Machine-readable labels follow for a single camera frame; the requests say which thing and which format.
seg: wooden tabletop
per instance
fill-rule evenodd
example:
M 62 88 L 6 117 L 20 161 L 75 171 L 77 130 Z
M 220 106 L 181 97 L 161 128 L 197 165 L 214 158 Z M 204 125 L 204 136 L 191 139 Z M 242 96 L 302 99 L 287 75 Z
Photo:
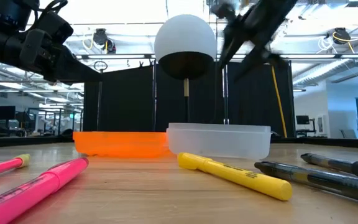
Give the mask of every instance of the wooden tabletop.
M 306 152 L 358 160 L 358 149 L 273 144 L 266 160 L 309 165 Z M 0 174 L 0 194 L 49 167 L 80 157 L 73 144 L 0 148 L 0 162 L 29 153 L 29 167 Z M 177 166 L 176 157 L 114 159 L 89 157 L 89 167 L 14 223 L 358 223 L 358 201 L 291 183 L 282 202 L 226 180 Z M 259 172 L 245 159 L 215 158 Z

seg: clear plastic container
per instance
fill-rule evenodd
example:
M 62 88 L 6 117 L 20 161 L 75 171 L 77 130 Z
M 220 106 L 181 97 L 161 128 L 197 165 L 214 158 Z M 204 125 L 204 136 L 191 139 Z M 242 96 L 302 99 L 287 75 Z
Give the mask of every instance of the clear plastic container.
M 270 127 L 172 123 L 167 129 L 170 150 L 201 156 L 259 160 L 270 151 Z

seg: black curtain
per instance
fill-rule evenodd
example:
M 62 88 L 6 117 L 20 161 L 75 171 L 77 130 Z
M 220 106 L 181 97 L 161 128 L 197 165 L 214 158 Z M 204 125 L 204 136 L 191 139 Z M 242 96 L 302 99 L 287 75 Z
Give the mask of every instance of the black curtain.
M 83 131 L 98 130 L 99 82 L 84 84 L 84 124 Z
M 156 131 L 165 131 L 169 123 L 185 123 L 183 80 L 169 77 L 157 65 Z M 222 74 L 215 63 L 199 79 L 190 80 L 190 122 L 223 124 Z
M 103 75 L 99 131 L 153 131 L 153 67 Z
M 284 136 L 283 125 L 273 83 L 272 67 L 263 65 L 234 83 L 239 63 L 227 66 L 230 124 L 271 126 Z M 290 63 L 275 67 L 278 91 L 288 137 L 295 137 L 292 74 Z

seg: computer monitor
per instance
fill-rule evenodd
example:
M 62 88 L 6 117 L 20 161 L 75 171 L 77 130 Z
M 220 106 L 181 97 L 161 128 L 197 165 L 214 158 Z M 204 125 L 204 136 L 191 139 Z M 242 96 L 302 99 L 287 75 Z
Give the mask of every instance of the computer monitor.
M 309 116 L 307 116 L 307 115 L 296 116 L 296 123 L 297 124 L 310 124 Z
M 15 106 L 0 106 L 0 120 L 15 119 Z

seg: orange tray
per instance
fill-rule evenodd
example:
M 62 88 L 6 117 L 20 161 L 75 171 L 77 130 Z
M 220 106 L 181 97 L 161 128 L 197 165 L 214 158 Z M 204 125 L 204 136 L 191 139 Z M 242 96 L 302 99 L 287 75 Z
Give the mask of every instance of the orange tray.
M 74 132 L 75 149 L 89 156 L 155 158 L 172 154 L 166 133 Z

